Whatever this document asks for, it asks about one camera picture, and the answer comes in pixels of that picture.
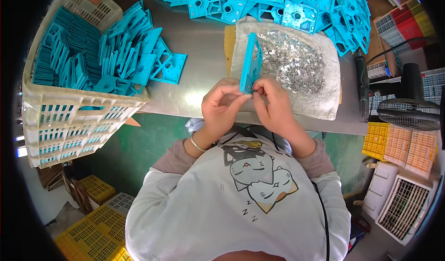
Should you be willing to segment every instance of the red plastic crate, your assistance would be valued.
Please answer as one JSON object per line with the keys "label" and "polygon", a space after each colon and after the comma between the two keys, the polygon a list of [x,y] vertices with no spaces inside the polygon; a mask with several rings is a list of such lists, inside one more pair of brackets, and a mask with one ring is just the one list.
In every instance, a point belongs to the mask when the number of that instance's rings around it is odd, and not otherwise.
{"label": "red plastic crate", "polygon": [[[417,24],[417,21],[415,20],[414,17],[411,17],[408,20],[400,24],[397,24],[397,28],[399,29],[400,33],[405,38],[405,40],[423,36],[423,33],[420,30],[420,27]],[[426,46],[426,41],[409,42],[409,47],[413,50],[425,46]]]}
{"label": "red plastic crate", "polygon": [[399,25],[404,21],[414,17],[413,13],[411,12],[411,10],[409,10],[408,5],[406,4],[403,6],[403,9],[398,9],[398,8],[394,9],[391,12],[391,16],[396,25]]}

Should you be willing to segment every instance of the stainless steel work surface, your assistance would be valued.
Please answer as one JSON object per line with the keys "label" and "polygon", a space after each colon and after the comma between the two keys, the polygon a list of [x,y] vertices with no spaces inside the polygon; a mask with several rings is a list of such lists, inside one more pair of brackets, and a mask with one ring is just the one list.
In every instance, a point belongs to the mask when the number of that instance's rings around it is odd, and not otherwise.
{"label": "stainless steel work surface", "polygon": [[[138,0],[115,0],[125,11]],[[186,6],[170,7],[169,3],[143,0],[151,10],[153,23],[163,27],[161,37],[173,53],[186,53],[187,60],[178,85],[149,80],[150,102],[140,111],[176,116],[199,117],[204,95],[222,78],[227,77],[224,54],[226,24],[211,19],[190,19]],[[339,58],[342,104],[334,121],[294,115],[306,129],[366,135],[359,108],[355,58],[351,53]],[[237,122],[260,125],[256,113],[239,113]]]}

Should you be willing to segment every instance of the stack of blue plastic parts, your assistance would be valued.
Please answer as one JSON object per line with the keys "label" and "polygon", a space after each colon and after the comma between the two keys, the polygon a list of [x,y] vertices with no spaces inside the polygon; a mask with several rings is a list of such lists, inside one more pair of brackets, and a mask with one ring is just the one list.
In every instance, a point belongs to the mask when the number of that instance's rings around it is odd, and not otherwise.
{"label": "stack of blue plastic parts", "polygon": [[104,32],[98,54],[102,77],[94,91],[133,96],[148,80],[178,84],[187,55],[171,53],[160,37],[162,28],[152,27],[150,10],[139,1]]}
{"label": "stack of blue plastic parts", "polygon": [[32,83],[92,90],[101,78],[100,31],[61,6],[36,57]]}
{"label": "stack of blue plastic parts", "polygon": [[370,12],[366,0],[163,0],[186,5],[190,19],[207,17],[235,24],[246,15],[309,34],[324,31],[342,57],[359,47],[368,52]]}

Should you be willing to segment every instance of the fan grille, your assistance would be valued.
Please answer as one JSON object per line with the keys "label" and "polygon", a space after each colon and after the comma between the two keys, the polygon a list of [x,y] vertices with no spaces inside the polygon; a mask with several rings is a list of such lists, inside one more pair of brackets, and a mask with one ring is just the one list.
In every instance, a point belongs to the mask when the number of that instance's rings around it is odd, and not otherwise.
{"label": "fan grille", "polygon": [[[440,106],[428,101],[413,99],[389,99],[382,101],[378,108],[382,110],[399,111],[404,113],[416,113],[421,117],[424,114],[439,114]],[[439,129],[439,124],[430,119],[413,118],[401,115],[379,113],[379,118],[387,123],[391,123],[406,129],[418,131],[435,131]]]}

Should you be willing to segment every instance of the silver bangle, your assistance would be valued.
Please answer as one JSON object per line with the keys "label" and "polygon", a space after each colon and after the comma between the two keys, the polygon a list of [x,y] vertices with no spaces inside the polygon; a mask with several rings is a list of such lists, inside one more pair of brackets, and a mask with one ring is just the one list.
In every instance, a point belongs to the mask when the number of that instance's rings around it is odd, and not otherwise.
{"label": "silver bangle", "polygon": [[190,136],[190,141],[192,142],[193,146],[201,152],[206,152],[208,149],[202,149],[201,147],[199,147],[193,140],[193,135],[194,133],[192,133],[192,135]]}

